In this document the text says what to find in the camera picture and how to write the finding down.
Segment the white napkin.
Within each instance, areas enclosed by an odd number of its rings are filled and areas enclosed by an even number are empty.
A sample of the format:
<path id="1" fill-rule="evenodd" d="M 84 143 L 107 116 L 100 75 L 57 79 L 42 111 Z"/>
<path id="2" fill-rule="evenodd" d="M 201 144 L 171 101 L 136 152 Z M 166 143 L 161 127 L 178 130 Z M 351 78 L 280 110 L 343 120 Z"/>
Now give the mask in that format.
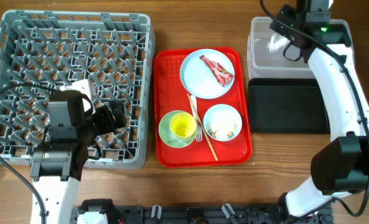
<path id="1" fill-rule="evenodd" d="M 279 34 L 273 34 L 267 44 L 269 53 L 278 52 L 283 50 L 289 43 L 289 40 Z"/>

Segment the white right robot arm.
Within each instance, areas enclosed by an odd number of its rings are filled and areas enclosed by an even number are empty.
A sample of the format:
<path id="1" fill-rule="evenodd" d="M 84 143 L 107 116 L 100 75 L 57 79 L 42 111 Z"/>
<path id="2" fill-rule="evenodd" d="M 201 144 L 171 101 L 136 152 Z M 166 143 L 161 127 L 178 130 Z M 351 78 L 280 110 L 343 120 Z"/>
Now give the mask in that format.
<path id="1" fill-rule="evenodd" d="M 353 213 L 359 217 L 369 199 L 369 105 L 355 70 L 350 30 L 331 21 L 331 6 L 331 1 L 284 5 L 270 25 L 299 49 L 314 74 L 330 126 L 330 143 L 312 158 L 310 177 L 281 196 L 287 222 L 362 193 Z"/>

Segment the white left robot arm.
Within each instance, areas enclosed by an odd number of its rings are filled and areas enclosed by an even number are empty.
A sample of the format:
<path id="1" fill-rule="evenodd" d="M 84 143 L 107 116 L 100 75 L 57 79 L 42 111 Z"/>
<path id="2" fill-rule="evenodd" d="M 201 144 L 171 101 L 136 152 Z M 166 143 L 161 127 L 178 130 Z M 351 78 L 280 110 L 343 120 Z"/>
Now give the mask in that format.
<path id="1" fill-rule="evenodd" d="M 35 188 L 31 223 L 68 223 L 89 159 L 102 157 L 98 136 L 126 126 L 124 105 L 112 100 L 84 109 L 90 98 L 78 90 L 51 94 L 49 140 L 42 141 L 30 155 L 30 176 Z"/>

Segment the red snack wrapper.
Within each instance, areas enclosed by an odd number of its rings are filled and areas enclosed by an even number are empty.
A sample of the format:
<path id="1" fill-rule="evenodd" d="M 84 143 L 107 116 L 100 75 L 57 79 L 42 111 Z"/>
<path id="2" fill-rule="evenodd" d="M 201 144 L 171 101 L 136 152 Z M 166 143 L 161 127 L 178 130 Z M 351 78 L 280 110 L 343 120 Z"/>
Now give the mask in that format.
<path id="1" fill-rule="evenodd" d="M 234 74 L 227 71 L 220 63 L 211 61 L 204 55 L 201 55 L 199 58 L 211 70 L 213 76 L 222 87 L 225 87 L 234 79 Z"/>

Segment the small light blue bowl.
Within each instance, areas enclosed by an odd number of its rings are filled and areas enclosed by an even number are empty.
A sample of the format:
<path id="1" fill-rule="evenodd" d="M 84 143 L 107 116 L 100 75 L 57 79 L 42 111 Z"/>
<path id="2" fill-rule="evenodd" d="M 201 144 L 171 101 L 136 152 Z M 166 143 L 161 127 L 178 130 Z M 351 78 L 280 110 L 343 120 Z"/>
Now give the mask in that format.
<path id="1" fill-rule="evenodd" d="M 207 110 L 203 117 L 203 125 L 212 139 L 226 142 L 239 135 L 242 129 L 242 118 L 234 107 L 217 104 Z"/>

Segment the yellow plastic cup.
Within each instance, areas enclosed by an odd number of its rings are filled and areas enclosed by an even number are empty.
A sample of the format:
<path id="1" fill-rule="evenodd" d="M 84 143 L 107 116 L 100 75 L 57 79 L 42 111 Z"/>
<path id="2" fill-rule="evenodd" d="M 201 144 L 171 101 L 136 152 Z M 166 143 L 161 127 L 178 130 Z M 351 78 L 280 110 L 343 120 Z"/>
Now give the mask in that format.
<path id="1" fill-rule="evenodd" d="M 191 114 L 180 112 L 171 119 L 170 128 L 178 138 L 188 139 L 196 132 L 197 124 Z"/>

